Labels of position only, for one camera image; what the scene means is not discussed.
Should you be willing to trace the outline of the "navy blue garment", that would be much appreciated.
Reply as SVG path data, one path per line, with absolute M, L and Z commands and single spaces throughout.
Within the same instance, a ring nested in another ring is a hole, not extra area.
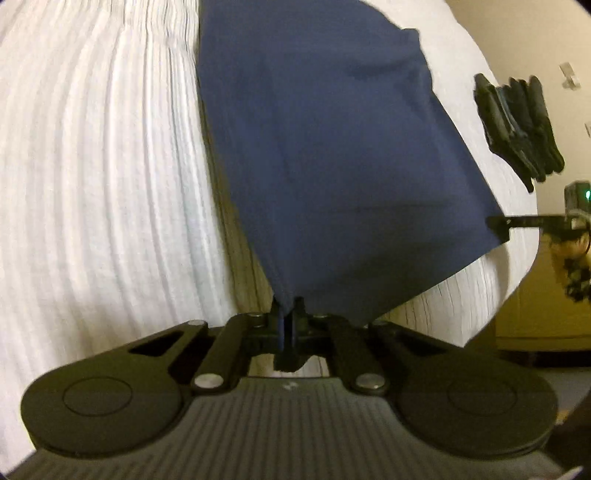
M 280 358 L 294 308 L 363 326 L 503 244 L 418 32 L 367 3 L 205 1 L 197 79 Z

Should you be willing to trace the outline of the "wooden bedside cabinet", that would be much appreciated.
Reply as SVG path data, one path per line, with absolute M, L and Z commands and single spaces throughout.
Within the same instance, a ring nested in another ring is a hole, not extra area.
M 590 348 L 590 305 L 575 303 L 556 282 L 547 240 L 519 287 L 495 316 L 496 344 L 522 352 Z

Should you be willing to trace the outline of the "white ribbed bed cover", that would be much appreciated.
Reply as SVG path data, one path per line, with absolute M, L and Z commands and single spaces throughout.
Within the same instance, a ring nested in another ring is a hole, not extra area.
M 207 151 L 197 93 L 207 3 L 1 1 L 1 473 L 34 451 L 20 403 L 38 377 L 178 323 L 223 325 L 270 305 Z M 493 72 L 446 1 L 286 3 L 334 5 L 312 22 L 355 40 L 389 27 L 419 43 L 503 213 L 537 213 L 536 194 L 489 150 L 473 89 Z M 280 25 L 295 23 L 287 12 Z M 464 346 L 525 279 L 539 235 L 511 234 L 382 318 Z

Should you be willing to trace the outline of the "metal wall hook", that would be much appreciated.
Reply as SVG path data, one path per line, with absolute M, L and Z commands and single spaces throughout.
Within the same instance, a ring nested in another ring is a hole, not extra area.
M 559 68 L 564 76 L 562 86 L 569 90 L 578 90 L 581 88 L 580 80 L 570 62 L 564 62 L 559 65 Z

